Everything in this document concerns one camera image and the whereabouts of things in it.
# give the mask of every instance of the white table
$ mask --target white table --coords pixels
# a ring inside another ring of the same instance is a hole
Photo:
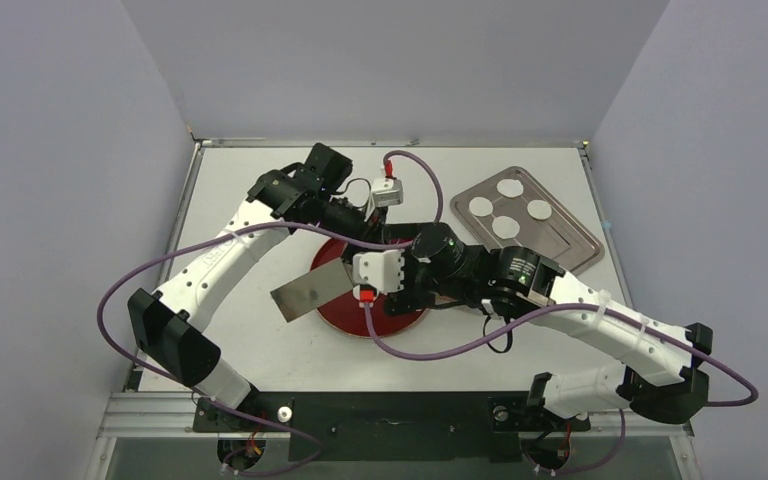
[[[354,161],[352,177],[380,175],[383,147],[337,148]],[[476,243],[449,209],[449,199],[499,171],[517,165],[528,170],[606,245],[605,256],[579,275],[596,289],[623,301],[620,281],[602,231],[591,187],[574,148],[410,148],[435,170],[446,197],[443,221],[466,243]],[[180,246],[215,236],[258,176],[303,162],[304,148],[206,148],[181,231]],[[405,187],[405,203],[391,208],[393,222],[428,221],[435,194],[425,173],[408,159],[394,160]],[[350,200],[365,194],[353,185]],[[287,324],[269,292],[308,271],[325,242],[298,232],[275,247],[231,292],[205,334],[222,356],[264,391],[455,391],[524,390],[532,376],[602,365],[611,358],[555,331],[524,325],[514,331],[513,349],[498,355],[484,347],[451,359],[410,362],[390,357],[370,340],[349,337],[317,313]],[[172,265],[177,274],[192,258]],[[478,338],[483,316],[452,309],[428,312],[417,324],[387,338],[410,352],[445,350]],[[179,391],[183,387],[146,372],[140,391]]]

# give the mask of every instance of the wall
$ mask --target wall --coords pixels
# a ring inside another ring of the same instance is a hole
[[[768,2],[670,2],[592,147],[636,306],[713,327],[761,390],[695,417],[706,478],[768,478]]]
[[[124,0],[196,137],[591,138],[667,0]]]
[[[0,479],[82,478],[127,368],[95,305],[163,249],[191,153],[118,1],[0,0]]]

